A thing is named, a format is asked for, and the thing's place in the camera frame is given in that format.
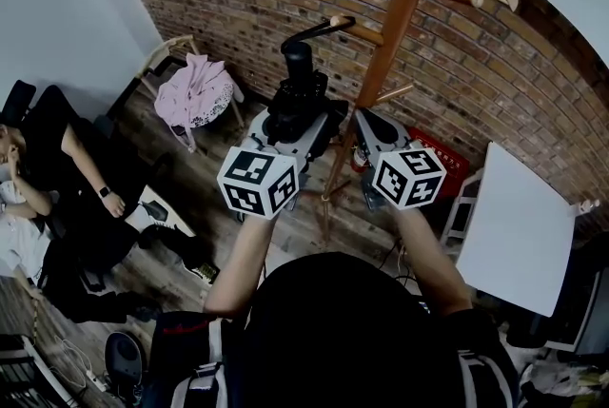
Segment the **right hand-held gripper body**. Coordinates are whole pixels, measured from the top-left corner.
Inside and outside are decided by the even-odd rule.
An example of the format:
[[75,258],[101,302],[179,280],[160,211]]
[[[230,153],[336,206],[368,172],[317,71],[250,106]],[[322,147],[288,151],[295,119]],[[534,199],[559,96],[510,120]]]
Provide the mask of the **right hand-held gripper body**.
[[372,190],[398,210],[432,204],[447,175],[434,150],[418,140],[380,152],[372,168]]

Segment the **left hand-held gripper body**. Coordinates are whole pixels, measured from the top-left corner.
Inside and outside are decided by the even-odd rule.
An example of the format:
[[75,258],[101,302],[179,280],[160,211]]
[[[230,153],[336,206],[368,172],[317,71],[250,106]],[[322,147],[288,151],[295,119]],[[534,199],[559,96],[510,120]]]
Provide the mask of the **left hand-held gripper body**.
[[217,182],[230,210],[273,219],[294,208],[308,181],[307,166],[307,160],[286,156],[283,143],[260,146],[246,136],[229,149]]

